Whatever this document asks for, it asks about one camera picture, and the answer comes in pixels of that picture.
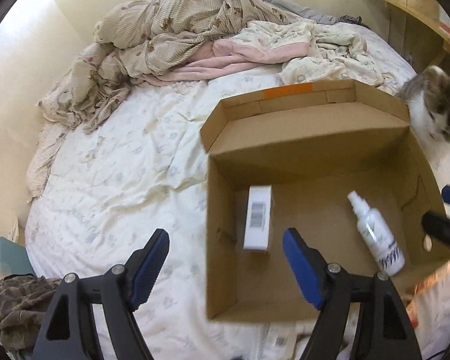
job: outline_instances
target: pink blanket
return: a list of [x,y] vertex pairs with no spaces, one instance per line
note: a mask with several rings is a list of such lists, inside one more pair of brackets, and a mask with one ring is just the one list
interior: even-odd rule
[[211,80],[262,64],[282,63],[308,55],[311,48],[309,23],[301,23],[300,31],[297,31],[297,23],[295,26],[267,23],[266,30],[269,30],[270,25],[274,26],[271,32],[264,31],[264,23],[251,22],[249,28],[239,35],[204,44],[185,61],[185,65],[162,76],[143,74],[133,83],[147,81],[155,86],[164,86],[175,81]]

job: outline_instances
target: spray bottle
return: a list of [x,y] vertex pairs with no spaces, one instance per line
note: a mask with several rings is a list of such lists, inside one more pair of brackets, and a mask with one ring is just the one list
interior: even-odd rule
[[355,191],[349,193],[348,200],[358,218],[356,228],[372,252],[379,268],[389,276],[393,276],[403,268],[405,257],[380,211],[370,208]]

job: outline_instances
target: barcode label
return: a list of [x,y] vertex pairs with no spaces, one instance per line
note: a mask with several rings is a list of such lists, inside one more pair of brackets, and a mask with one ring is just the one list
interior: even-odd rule
[[263,227],[265,222],[265,203],[252,203],[250,227]]
[[276,347],[283,347],[287,343],[286,337],[277,337],[277,340],[275,342]]

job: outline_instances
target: orange sticker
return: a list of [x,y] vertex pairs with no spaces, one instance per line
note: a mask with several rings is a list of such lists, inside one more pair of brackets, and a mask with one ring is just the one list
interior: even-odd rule
[[277,88],[269,88],[263,90],[263,99],[273,99],[274,97],[300,95],[300,93],[313,92],[311,82],[305,82],[303,84],[279,86]]

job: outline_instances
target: white small box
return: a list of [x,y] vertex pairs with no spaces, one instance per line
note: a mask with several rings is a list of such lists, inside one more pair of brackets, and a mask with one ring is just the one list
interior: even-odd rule
[[253,251],[267,251],[269,249],[272,202],[272,186],[252,186],[248,190],[243,249]]

